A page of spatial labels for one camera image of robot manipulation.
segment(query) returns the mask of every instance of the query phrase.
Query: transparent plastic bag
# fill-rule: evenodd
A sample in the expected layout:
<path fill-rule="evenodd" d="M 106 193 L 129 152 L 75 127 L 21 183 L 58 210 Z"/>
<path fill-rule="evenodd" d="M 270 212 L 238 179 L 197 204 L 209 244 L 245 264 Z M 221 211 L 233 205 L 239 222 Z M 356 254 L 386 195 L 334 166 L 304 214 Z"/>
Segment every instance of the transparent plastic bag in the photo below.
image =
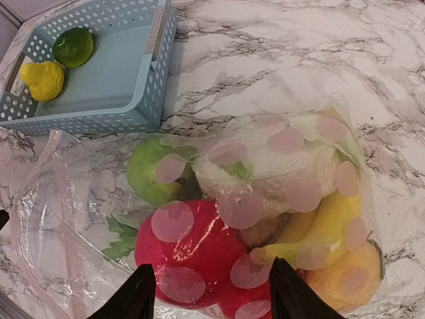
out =
<path fill-rule="evenodd" d="M 149 263 L 156 318 L 267 319 L 278 257 L 337 311 L 366 304 L 383 256 L 344 114 L 334 102 L 95 148 L 53 131 L 12 220 L 25 276 L 57 318 L 86 318 Z"/>

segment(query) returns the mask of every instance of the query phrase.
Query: marble countertop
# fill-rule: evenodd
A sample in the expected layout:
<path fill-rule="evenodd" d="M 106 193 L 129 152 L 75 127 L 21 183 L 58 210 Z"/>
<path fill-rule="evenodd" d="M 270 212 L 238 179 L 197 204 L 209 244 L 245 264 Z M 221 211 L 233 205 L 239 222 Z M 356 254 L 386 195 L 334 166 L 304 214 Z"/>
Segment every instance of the marble countertop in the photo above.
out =
<path fill-rule="evenodd" d="M 0 64 L 0 87 L 26 37 Z M 350 318 L 425 318 L 425 5 L 419 0 L 174 0 L 179 28 L 163 131 L 200 134 L 243 114 L 320 107 L 341 92 L 369 167 L 386 282 Z M 94 143 L 108 138 L 98 136 Z M 10 209 L 45 139 L 0 129 L 0 208 Z M 0 232 L 0 290 L 51 318 Z"/>

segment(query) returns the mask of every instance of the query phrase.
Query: banana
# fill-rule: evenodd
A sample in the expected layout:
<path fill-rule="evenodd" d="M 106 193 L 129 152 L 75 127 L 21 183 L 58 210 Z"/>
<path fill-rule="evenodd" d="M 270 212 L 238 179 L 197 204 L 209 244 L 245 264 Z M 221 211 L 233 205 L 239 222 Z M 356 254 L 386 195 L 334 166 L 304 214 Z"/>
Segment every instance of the banana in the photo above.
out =
<path fill-rule="evenodd" d="M 311 213 L 293 213 L 276 243 L 292 244 L 302 240 L 317 216 L 317 209 Z"/>
<path fill-rule="evenodd" d="M 253 249 L 251 259 L 261 265 L 270 265 L 278 257 L 286 259 L 295 269 L 305 270 L 330 266 L 347 252 L 348 224 L 360 215 L 361 196 L 347 198 L 336 191 L 321 200 L 317 216 L 303 239 Z"/>

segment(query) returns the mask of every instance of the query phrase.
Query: blue basket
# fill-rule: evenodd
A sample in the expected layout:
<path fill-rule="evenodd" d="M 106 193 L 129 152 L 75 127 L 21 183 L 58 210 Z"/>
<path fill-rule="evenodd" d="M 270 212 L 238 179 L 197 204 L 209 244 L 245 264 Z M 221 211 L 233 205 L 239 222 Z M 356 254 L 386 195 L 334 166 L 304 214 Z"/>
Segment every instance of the blue basket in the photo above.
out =
<path fill-rule="evenodd" d="M 36 102 L 29 89 L 11 94 L 19 69 L 54 60 L 52 46 L 65 30 L 85 27 L 95 51 L 79 68 L 65 70 L 64 90 Z M 177 20 L 169 0 L 97 0 L 70 9 L 31 33 L 0 99 L 0 126 L 41 136 L 146 132 L 159 128 Z"/>

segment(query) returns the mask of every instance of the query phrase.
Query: red fruit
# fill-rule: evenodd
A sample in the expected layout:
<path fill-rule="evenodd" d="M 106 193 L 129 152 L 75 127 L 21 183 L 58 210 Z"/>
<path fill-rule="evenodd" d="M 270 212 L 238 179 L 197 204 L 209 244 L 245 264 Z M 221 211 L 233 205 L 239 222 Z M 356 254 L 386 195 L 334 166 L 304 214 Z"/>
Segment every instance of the red fruit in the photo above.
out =
<path fill-rule="evenodd" d="M 135 245 L 137 266 L 153 266 L 157 297 L 188 309 L 218 303 L 230 286 L 233 264 L 246 253 L 242 237 L 209 200 L 158 209 L 140 227 Z"/>
<path fill-rule="evenodd" d="M 228 319 L 272 319 L 268 281 L 253 289 L 233 286 L 227 294 L 218 305 Z"/>

